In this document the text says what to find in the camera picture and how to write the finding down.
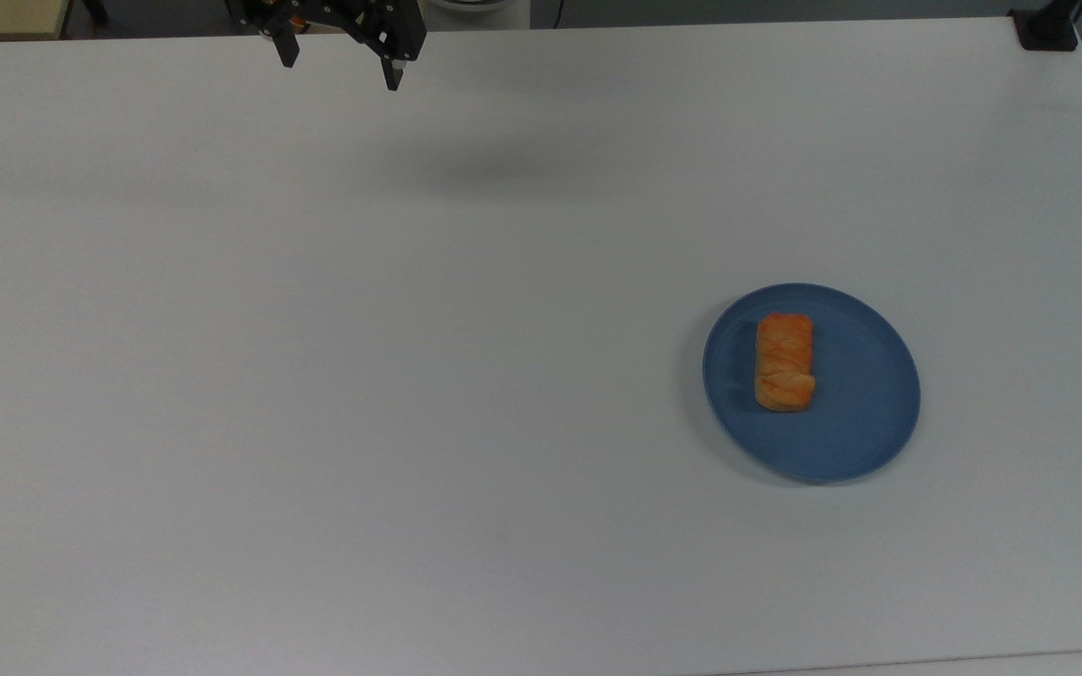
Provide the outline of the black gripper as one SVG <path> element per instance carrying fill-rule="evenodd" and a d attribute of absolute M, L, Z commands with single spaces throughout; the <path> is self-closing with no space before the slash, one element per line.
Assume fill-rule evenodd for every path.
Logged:
<path fill-rule="evenodd" d="M 300 55 L 292 19 L 338 27 L 381 57 L 390 91 L 399 89 L 408 61 L 417 59 L 426 38 L 415 1 L 228 1 L 226 8 L 241 30 L 270 38 L 288 69 Z"/>

